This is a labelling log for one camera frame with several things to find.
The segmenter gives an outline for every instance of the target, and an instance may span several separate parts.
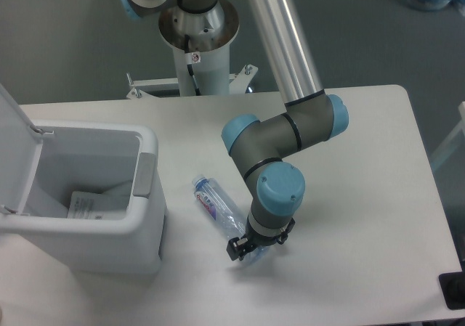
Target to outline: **silver metal tube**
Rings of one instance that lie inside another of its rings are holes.
[[[248,0],[285,103],[323,87],[293,0]]]

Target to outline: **bottle label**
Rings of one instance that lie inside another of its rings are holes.
[[[201,202],[203,207],[211,214],[211,217],[213,217],[216,220],[217,208],[215,207],[215,204],[213,200],[209,197],[209,195],[205,192],[195,192],[195,197],[198,199],[198,201]]]

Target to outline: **sticker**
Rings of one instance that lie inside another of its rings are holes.
[[[189,52],[186,55],[186,63],[188,65],[194,65],[195,63],[201,62],[201,53],[200,52]]]

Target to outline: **white container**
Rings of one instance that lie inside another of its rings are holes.
[[[0,85],[0,234],[19,234],[71,269],[158,271],[166,201],[157,161],[147,127],[33,123]],[[124,182],[132,190],[121,219],[67,218],[72,192]]]

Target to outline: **gray floor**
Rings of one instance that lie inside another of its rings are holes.
[[[256,89],[276,90],[247,1],[231,2],[240,15],[231,71],[252,63]],[[295,2],[325,87],[404,86],[430,155],[465,101],[465,18],[401,0]],[[0,82],[20,104],[121,99],[127,71],[175,76],[157,15],[133,22],[119,0],[0,0]],[[465,232],[465,147],[435,176],[453,231]]]

